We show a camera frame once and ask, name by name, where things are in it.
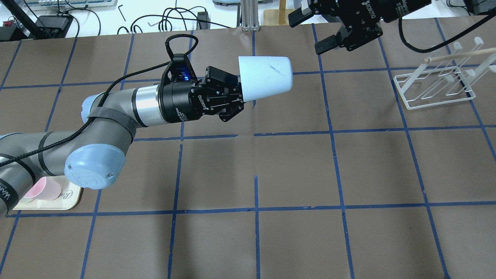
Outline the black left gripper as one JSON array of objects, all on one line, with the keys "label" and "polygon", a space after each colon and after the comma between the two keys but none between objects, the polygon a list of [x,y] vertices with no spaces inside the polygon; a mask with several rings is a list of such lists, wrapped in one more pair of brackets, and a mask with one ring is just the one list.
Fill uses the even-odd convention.
[{"label": "black left gripper", "polygon": [[[213,66],[207,66],[204,84],[220,93],[239,92],[241,83],[237,75],[230,74]],[[204,115],[218,115],[221,121],[228,122],[241,111],[245,102],[234,100],[222,106],[218,113],[209,107],[208,95],[212,90],[191,81],[170,82],[158,85],[159,111],[167,123],[188,122],[200,119]]]}]

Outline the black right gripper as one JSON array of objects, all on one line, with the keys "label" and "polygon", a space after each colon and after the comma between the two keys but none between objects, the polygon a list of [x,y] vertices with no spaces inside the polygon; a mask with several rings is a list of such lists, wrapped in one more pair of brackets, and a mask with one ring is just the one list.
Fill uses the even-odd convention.
[{"label": "black right gripper", "polygon": [[430,4],[430,0],[301,0],[288,22],[296,27],[313,16],[327,22],[340,19],[343,25],[337,34],[315,43],[315,52],[321,55],[336,48],[355,50],[383,34],[380,21],[390,23]]}]

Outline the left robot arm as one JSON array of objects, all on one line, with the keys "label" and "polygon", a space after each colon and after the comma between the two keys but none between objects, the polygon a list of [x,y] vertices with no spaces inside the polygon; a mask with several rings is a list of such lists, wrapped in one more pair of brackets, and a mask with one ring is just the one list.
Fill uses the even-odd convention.
[{"label": "left robot arm", "polygon": [[101,93],[82,104],[78,131],[1,136],[1,216],[7,215],[42,177],[66,176],[74,185],[104,189],[122,171],[139,128],[218,115],[226,122],[243,110],[238,77],[209,66],[188,79],[169,65],[158,84]]}]

